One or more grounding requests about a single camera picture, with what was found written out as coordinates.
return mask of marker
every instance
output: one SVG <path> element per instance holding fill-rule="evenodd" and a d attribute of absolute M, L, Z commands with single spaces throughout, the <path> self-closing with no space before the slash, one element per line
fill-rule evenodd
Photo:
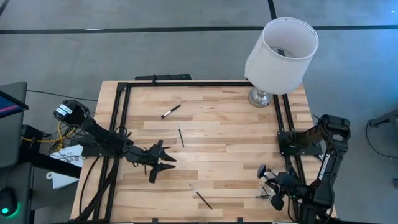
<path fill-rule="evenodd" d="M 176 107 L 174 107 L 173 109 L 169 110 L 168 112 L 166 112 L 166 114 L 163 114 L 162 116 L 160 116 L 161 119 L 165 118 L 167 115 L 169 115 L 171 112 L 175 111 L 177 108 L 179 108 L 181 105 L 177 105 Z"/>
<path fill-rule="evenodd" d="M 199 194 L 199 192 L 190 184 L 189 185 L 191 188 L 192 188 L 192 190 L 200 197 L 200 199 L 202 199 L 206 204 L 207 204 L 207 206 L 209 206 L 209 208 L 210 209 L 213 209 L 210 205 L 209 205 L 209 203 L 207 203 L 207 201 Z"/>

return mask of black metal frame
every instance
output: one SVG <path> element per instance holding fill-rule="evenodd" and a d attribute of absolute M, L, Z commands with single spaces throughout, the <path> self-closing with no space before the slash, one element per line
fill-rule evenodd
<path fill-rule="evenodd" d="M 168 82 L 168 81 L 164 81 L 164 82 L 155 82 L 155 81 L 152 81 L 152 82 L 134 82 L 134 83 L 121 82 L 121 83 L 118 83 L 118 87 L 116 90 L 116 96 L 115 96 L 115 101 L 114 101 L 114 105 L 113 105 L 113 112 L 112 112 L 112 117 L 111 117 L 111 123 L 109 125 L 109 130 L 110 131 L 115 130 L 116 116 L 118 114 L 120 97 L 121 97 L 121 93 L 123 90 L 125 90 L 126 92 L 124 95 L 124 103 L 123 103 L 123 109 L 121 112 L 120 126 L 124 126 L 126 124 L 126 115 L 127 115 L 127 109 L 129 106 L 131 88 L 133 88 L 133 87 L 157 87 L 157 86 L 158 87 L 252 86 L 252 84 L 249 81 L 241 81 L 241 82 L 240 81 L 238 81 L 238 82 L 234 82 L 234 81 L 224 81 L 224 82 L 218 82 L 218 81 L 215 81 L 215 82 L 209 82 L 209 81 L 207 81 L 207 82 L 206 81 L 203 81 L 203 82 L 201 82 L 201 81 L 179 81 L 179 82 L 171 81 L 171 82 Z M 292 119 L 292 114 L 290 112 L 290 105 L 289 105 L 289 100 L 288 100 L 287 95 L 283 95 L 283 99 L 284 99 L 284 105 L 285 105 L 285 110 L 286 110 L 286 114 L 287 114 L 287 121 L 289 124 L 289 129 L 294 130 L 293 119 Z M 275 112 L 276 112 L 276 116 L 277 116 L 277 121 L 278 121 L 278 125 L 279 125 L 279 131 L 284 131 L 284 122 L 283 122 L 283 118 L 282 118 L 282 112 L 280 110 L 279 97 L 277 95 L 274 95 L 274 103 L 275 103 Z M 285 158 L 286 169 L 293 169 L 290 156 L 284 156 L 284 158 Z M 296 175 L 305 184 L 304 169 L 303 169 L 303 165 L 302 165 L 300 156 L 295 156 L 295 162 L 296 162 L 296 166 L 298 169 L 298 171 L 297 171 L 298 174 L 296 173 L 296 171 L 293 171 L 294 175 Z M 106 177 L 106 173 L 108 170 L 108 166 L 109 166 L 109 158 L 105 157 L 104 161 L 103 161 L 103 166 L 101 168 L 99 187 L 102 186 L 105 182 L 105 177 Z M 119 166 L 119 158 L 115 158 L 113 167 L 116 167 L 116 173 L 118 171 L 118 166 Z M 112 212 L 112 207 L 113 207 L 113 198 L 114 198 L 115 188 L 116 188 L 116 179 L 114 179 L 109 186 L 108 201 L 107 201 L 106 210 L 105 210 L 105 220 L 109 220 L 109 221 L 111 219 L 111 212 Z M 99 203 L 95 207 L 94 215 L 93 215 L 94 220 L 99 219 L 100 206 L 101 206 L 101 201 L 99 201 Z M 299 215 L 299 205 L 297 203 L 294 203 L 294 212 L 295 212 L 295 216 L 297 218 Z"/>

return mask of white paper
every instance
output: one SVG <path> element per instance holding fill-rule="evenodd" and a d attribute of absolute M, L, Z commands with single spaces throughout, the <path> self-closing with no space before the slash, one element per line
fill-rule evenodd
<path fill-rule="evenodd" d="M 65 149 L 61 149 L 59 152 L 51 153 L 50 157 L 54 159 L 60 159 L 65 162 L 68 161 L 73 165 L 82 167 L 83 166 L 83 158 L 81 157 L 82 150 L 83 146 L 81 145 L 66 147 Z M 52 174 L 52 187 L 54 189 L 59 189 L 66 185 L 72 184 L 76 181 L 79 181 L 79 179 L 58 174 L 55 172 L 53 172 Z"/>

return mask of floor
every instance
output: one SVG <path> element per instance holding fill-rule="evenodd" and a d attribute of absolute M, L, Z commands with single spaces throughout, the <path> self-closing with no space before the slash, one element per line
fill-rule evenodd
<path fill-rule="evenodd" d="M 296 17 L 313 26 L 398 24 L 394 0 L 274 2 L 278 17 Z M 265 0 L 10 0 L 0 16 L 0 30 L 263 26 L 270 20 Z M 398 52 L 394 50 L 398 30 L 317 32 L 320 46 L 303 80 L 311 112 L 351 120 L 349 151 L 335 184 L 339 217 L 394 223 L 398 190 L 392 178 L 398 177 L 398 161 L 371 150 L 365 126 L 367 120 L 398 107 Z M 259 34 L 3 34 L 0 85 L 27 81 L 31 90 L 97 98 L 103 80 L 132 80 L 138 75 L 190 73 L 194 79 L 242 79 L 244 63 Z M 62 100 L 29 93 L 30 110 L 24 123 L 54 131 L 57 123 L 52 111 Z M 94 102 L 85 104 L 95 109 Z M 398 156 L 390 126 L 370 129 L 369 138 L 379 151 Z M 43 180 L 45 172 L 37 173 L 37 179 Z M 39 192 L 45 189 L 41 185 L 49 185 L 35 182 Z M 74 187 L 49 193 L 56 197 L 38 194 L 43 204 L 53 206 L 39 209 L 35 222 L 68 220 Z"/>

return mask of mouse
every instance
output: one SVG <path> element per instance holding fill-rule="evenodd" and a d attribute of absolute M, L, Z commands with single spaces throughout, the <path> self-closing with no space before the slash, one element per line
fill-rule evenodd
<path fill-rule="evenodd" d="M 6 187 L 0 190 L 0 213 L 7 217 L 17 210 L 17 197 L 14 189 Z"/>

